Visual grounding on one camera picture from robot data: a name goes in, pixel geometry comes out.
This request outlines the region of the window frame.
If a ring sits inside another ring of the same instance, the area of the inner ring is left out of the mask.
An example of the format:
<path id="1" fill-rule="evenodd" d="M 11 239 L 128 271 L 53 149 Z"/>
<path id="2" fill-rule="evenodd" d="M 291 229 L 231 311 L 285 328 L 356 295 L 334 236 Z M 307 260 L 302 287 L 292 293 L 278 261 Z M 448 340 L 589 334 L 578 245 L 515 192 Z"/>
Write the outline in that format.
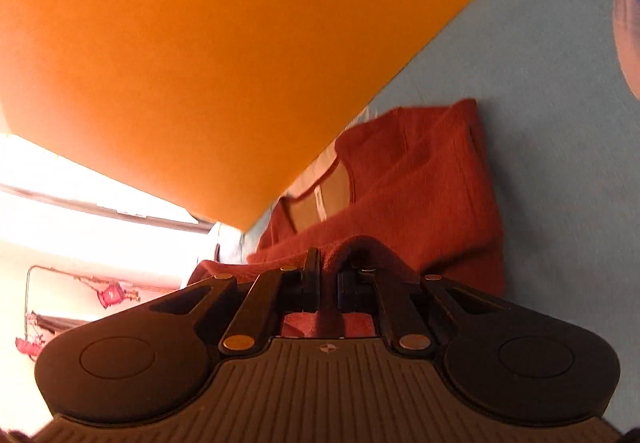
<path id="1" fill-rule="evenodd" d="M 33 200 L 37 203 L 78 211 L 82 212 L 83 214 L 118 221 L 143 224 L 147 226 L 162 227 L 163 229 L 175 229 L 176 231 L 182 232 L 208 234 L 214 227 L 212 222 L 207 222 L 198 218 L 195 218 L 195 223 L 191 223 L 155 216 L 130 214 L 130 212 L 118 211 L 114 208 L 102 207 L 87 202 L 80 202 L 79 200 L 66 200 L 66 198 L 54 197 L 47 194 L 27 191 L 11 185 L 2 184 L 1 191 L 3 193 L 10 194 L 16 197 L 25 198 L 25 200 Z"/>

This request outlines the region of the orange headboard panel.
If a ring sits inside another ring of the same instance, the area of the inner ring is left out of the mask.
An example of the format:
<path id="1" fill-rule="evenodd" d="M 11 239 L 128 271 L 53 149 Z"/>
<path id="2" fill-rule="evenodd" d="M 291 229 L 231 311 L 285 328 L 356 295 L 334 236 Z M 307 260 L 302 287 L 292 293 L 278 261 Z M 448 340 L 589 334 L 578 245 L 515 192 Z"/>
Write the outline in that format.
<path id="1" fill-rule="evenodd" d="M 1 0 L 10 130 L 248 229 L 472 0 Z"/>

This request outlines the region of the blue floral bed sheet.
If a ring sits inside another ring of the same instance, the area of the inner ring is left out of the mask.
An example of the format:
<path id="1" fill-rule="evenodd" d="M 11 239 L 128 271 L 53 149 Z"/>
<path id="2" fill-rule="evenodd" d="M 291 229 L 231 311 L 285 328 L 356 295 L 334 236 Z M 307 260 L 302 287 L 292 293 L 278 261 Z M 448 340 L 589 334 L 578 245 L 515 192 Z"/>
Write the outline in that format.
<path id="1" fill-rule="evenodd" d="M 503 227 L 501 296 L 409 285 L 432 337 L 278 337 L 221 364 L 216 442 L 620 442 L 639 379 L 639 106 L 615 46 L 638 0 L 476 0 L 374 100 L 476 102 Z"/>

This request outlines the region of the red knit sweater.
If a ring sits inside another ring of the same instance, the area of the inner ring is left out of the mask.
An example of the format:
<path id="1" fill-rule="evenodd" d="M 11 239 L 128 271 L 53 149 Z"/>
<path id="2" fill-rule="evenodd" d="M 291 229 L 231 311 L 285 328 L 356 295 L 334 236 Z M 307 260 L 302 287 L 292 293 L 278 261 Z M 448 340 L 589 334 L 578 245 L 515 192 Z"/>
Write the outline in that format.
<path id="1" fill-rule="evenodd" d="M 246 263 L 203 261 L 189 281 L 228 273 L 250 283 L 280 264 L 304 263 L 316 248 L 321 307 L 286 315 L 283 326 L 286 336 L 305 338 L 373 335 L 366 315 L 334 310 L 336 274 L 357 263 L 407 281 L 440 273 L 488 295 L 504 294 L 503 227 L 474 100 L 394 108 L 347 129 L 335 148 L 336 164 L 348 175 L 345 209 L 299 229 L 279 200 Z"/>

